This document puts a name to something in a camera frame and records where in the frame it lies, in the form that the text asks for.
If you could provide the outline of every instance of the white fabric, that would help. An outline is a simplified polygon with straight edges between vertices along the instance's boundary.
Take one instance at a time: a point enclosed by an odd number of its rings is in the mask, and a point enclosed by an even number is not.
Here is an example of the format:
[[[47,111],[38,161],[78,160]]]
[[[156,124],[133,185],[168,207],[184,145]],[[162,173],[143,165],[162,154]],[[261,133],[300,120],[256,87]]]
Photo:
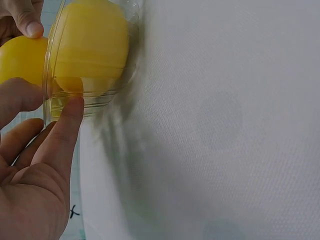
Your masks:
[[[318,0],[146,1],[134,81],[82,127],[87,239],[319,240],[319,22]]]

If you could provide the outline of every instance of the skin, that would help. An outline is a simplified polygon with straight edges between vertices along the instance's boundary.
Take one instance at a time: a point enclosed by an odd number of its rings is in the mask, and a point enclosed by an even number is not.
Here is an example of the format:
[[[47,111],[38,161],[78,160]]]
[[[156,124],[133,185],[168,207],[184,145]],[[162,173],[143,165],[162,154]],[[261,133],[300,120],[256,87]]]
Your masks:
[[[0,0],[0,44],[21,34],[41,37],[42,6],[41,0]],[[0,84],[0,130],[42,102],[42,90],[21,78]],[[64,232],[83,114],[83,98],[73,97],[46,129],[42,119],[28,119],[0,135],[0,239],[58,240]]]
[[[43,0],[0,0],[0,46],[25,35],[39,38],[44,34],[40,17]]]

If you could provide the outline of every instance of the transparent plastic lid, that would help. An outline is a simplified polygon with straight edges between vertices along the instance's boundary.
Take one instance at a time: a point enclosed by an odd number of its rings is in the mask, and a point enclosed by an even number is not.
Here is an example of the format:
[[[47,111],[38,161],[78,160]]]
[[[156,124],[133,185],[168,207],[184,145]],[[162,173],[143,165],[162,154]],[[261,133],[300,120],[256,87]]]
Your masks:
[[[94,115],[132,78],[128,63],[138,5],[108,0],[63,0],[48,36],[42,87],[46,123],[59,118],[72,96]]]

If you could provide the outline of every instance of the black mark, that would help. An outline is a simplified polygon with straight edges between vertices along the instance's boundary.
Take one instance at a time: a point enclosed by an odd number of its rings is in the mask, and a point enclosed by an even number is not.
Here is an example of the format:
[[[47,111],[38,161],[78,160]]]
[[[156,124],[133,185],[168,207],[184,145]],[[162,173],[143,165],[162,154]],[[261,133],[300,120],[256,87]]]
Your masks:
[[[70,219],[72,219],[72,217],[75,215],[80,216],[80,213],[76,213],[75,212],[75,207],[76,205],[73,205],[72,209],[70,210],[71,214],[70,214]]]

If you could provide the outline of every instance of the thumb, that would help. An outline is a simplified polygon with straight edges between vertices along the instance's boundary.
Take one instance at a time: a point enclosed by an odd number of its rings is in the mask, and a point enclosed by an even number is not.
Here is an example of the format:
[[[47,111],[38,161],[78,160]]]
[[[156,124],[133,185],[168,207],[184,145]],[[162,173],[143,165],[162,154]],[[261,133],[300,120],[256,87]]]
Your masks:
[[[43,35],[44,27],[31,0],[8,0],[6,8],[23,35],[29,38],[39,38]]]

